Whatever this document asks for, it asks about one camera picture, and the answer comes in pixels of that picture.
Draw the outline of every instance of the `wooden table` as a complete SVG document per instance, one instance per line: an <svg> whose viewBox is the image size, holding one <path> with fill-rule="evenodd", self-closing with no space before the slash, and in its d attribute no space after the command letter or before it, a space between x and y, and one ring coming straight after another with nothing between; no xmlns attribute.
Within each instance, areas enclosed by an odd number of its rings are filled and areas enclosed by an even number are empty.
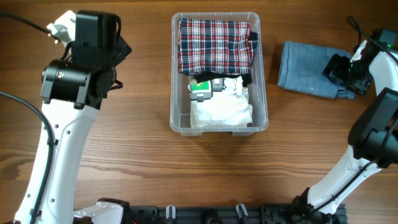
<svg viewBox="0 0 398 224"><path fill-rule="evenodd" d="M366 32L398 30L390 1L119 1L5 0L0 10L42 26L66 10L114 12L133 52L120 64L124 88L103 100L81 159L75 208L100 197L131 205L204 206L289 203L316 184L347 147L350 127L375 99L374 89L354 101L329 100L279 88L286 40L351 50L357 18ZM171 18L177 12L253 11L261 18L269 127L248 138L206 133L185 138L171 130ZM40 75L63 53L61 44L31 27L0 19L0 90L40 108ZM12 220L29 182L40 121L0 98L0 222ZM398 167L369 178L345 203L350 223L398 223Z"/></svg>

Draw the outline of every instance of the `clear plastic bin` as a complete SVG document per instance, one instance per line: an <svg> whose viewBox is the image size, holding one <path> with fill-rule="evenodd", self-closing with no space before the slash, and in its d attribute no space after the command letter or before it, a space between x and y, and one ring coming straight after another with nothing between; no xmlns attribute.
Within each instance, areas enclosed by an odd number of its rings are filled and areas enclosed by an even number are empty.
<svg viewBox="0 0 398 224"><path fill-rule="evenodd" d="M188 91L189 77L178 73L178 29L181 18L212 19L224 21L250 22L251 30L258 33L254 63L251 66L252 81L248 85L249 103L253 106L253 124L251 127L234 128L233 126L212 126L191 128L190 108L191 101ZM268 109L266 99L266 85L264 81L264 67L262 65L261 27L260 18L253 12L180 12L172 18L172 89L170 104L170 126L183 136L201 136L205 131L232 132L233 136L248 136L268 127Z"/></svg>

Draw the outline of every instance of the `red plaid fabric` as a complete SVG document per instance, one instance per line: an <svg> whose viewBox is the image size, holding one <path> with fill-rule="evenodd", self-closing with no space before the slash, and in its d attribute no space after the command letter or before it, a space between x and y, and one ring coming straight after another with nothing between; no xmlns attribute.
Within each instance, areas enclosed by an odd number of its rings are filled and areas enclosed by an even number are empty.
<svg viewBox="0 0 398 224"><path fill-rule="evenodd" d="M248 40L250 23L181 19L178 72L242 75L250 65L258 41Z"/></svg>

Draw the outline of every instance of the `cable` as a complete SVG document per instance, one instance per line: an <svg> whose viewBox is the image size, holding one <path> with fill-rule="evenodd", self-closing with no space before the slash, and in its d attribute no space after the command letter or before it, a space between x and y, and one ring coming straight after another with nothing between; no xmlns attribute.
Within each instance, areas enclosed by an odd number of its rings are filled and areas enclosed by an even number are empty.
<svg viewBox="0 0 398 224"><path fill-rule="evenodd" d="M388 54L388 56L390 56L391 59L395 61L395 63L398 65L398 59L393 56L393 54L388 50L388 48L386 46L382 46L377 41L373 40L370 36L368 36L363 30L361 30L354 17L347 16L347 22L354 30L358 31L359 34L358 46L360 45L361 42L362 38L361 36L364 36L365 39L370 40L372 43L374 43L374 45L378 46L383 52Z"/></svg>
<svg viewBox="0 0 398 224"><path fill-rule="evenodd" d="M27 25L29 25L29 26L31 26L31 27L39 30L39 31L45 32L46 34L50 35L51 37L53 37L56 40L60 40L60 39L58 39L58 37L52 35L52 31L51 30L43 28L43 27L41 27L41 26L39 26L39 25L37 25L37 24L27 20L27 19L22 18L22 17L16 16L16 15L13 15L13 14L10 14L10 13L6 13L6 12L0 12L0 17L6 17L6 18L10 18L10 19L15 19L15 20L17 20L19 22L23 22L23 23L25 23L25 24L27 24Z"/></svg>
<svg viewBox="0 0 398 224"><path fill-rule="evenodd" d="M118 84L118 85L112 86L111 90L117 90L117 89L123 88L123 82L121 82L119 80L116 80L115 83Z"/></svg>
<svg viewBox="0 0 398 224"><path fill-rule="evenodd" d="M336 195L333 195L329 200L327 200L325 203L320 205L318 208L312 210L310 213L315 213L315 212L321 210L323 207L327 206L330 202L333 202L334 200L336 200L336 198L338 198L373 163L375 163L375 161L370 161L367 164L365 164L365 166L360 168L360 170L355 174L355 176L353 178L351 178L351 180L349 180L348 183L346 185L344 185L344 187L342 189L340 189Z"/></svg>
<svg viewBox="0 0 398 224"><path fill-rule="evenodd" d="M394 118L394 121L392 122L392 125L390 127L390 129L388 130L386 136L383 139L383 142L381 143L382 146L382 150L384 149L384 146L387 144L388 139L390 138L390 135L392 134L392 132L395 130L395 128L398 125L398 117Z"/></svg>
<svg viewBox="0 0 398 224"><path fill-rule="evenodd" d="M74 41L69 42L66 46L65 46L65 51L63 52L63 55L61 57L61 60L65 60L66 57L68 56L70 47L72 46L72 44L74 43Z"/></svg>
<svg viewBox="0 0 398 224"><path fill-rule="evenodd" d="M52 163L52 155L53 155L54 144L55 144L55 138L54 138L54 135L53 135L53 129L51 127L50 122L44 116L44 114L42 112L40 112L32 104L30 104L30 103L26 102L25 100L20 99L20 98L18 98L16 96L13 96L13 95L10 95L8 93L5 93L3 91L0 91L0 95L8 97L8 98L10 98L12 100L15 100L17 102L20 102L23 105L27 106L29 109L31 109L42 120L42 122L44 123L45 129L47 130L47 134L49 136L49 140L47 142L47 144L49 145L49 154L47 156L47 164L45 166L44 175L43 175L42 183L40 185L39 193L37 194L36 203L35 203L35 206L33 208L32 218L30 219L30 224L34 224L36 222L36 218L39 216L39 207L40 207L40 204L42 203L44 189L45 189L45 186L47 185L47 179L48 179L49 174L50 174L50 168L51 168L51 163Z"/></svg>
<svg viewBox="0 0 398 224"><path fill-rule="evenodd" d="M122 20L119 16L116 16L116 22L119 24L118 33L116 34L116 41L118 41L120 37L120 32L122 32Z"/></svg>

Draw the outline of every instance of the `blue denim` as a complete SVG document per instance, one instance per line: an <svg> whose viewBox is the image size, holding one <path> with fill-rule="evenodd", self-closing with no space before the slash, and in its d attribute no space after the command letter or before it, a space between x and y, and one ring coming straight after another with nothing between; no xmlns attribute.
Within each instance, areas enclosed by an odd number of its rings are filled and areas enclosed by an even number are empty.
<svg viewBox="0 0 398 224"><path fill-rule="evenodd" d="M286 41L282 51L278 86L327 98L354 99L355 93L322 75L332 55L351 58L345 50Z"/></svg>

